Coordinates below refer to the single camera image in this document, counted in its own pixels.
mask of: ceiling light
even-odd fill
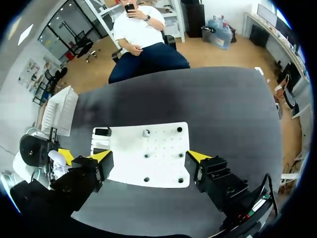
[[[32,27],[33,27],[33,24],[30,25],[30,26],[28,27],[28,29],[26,29],[26,30],[21,34],[20,39],[19,39],[19,42],[18,42],[18,46],[22,43],[22,41],[25,40],[25,38],[28,37],[28,35],[30,34],[30,32],[31,32],[31,30],[32,30]]]
[[[18,28],[18,25],[20,23],[21,17],[19,19],[16,20],[16,22],[12,25],[9,36],[8,36],[8,40],[10,40],[10,38],[13,36],[13,34],[15,33],[16,29]]]

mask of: dark jeans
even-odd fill
[[[157,43],[143,48],[139,56],[130,52],[124,53],[112,70],[109,83],[131,78],[138,67],[145,64],[157,69],[156,71],[190,68],[187,60],[176,49],[164,43]]]

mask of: white t-shirt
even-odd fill
[[[138,10],[145,15],[160,21],[165,26],[162,14],[152,6],[139,6]],[[125,39],[128,43],[140,46],[141,48],[164,43],[162,34],[154,29],[146,21],[127,17],[126,11],[123,12],[115,21],[113,26],[114,40]]]

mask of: wristwatch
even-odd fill
[[[145,18],[145,21],[148,21],[148,20],[150,20],[150,16],[149,15],[147,15],[147,18]]]

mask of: water bottle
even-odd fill
[[[213,43],[218,47],[227,50],[232,40],[232,32],[226,22],[216,30]]]
[[[219,27],[219,21],[217,20],[215,15],[213,15],[213,18],[208,21],[208,27],[214,29],[217,29]]]
[[[223,25],[224,22],[226,22],[224,20],[224,15],[221,15],[221,17],[218,18],[218,22],[219,22],[219,26],[221,27]]]

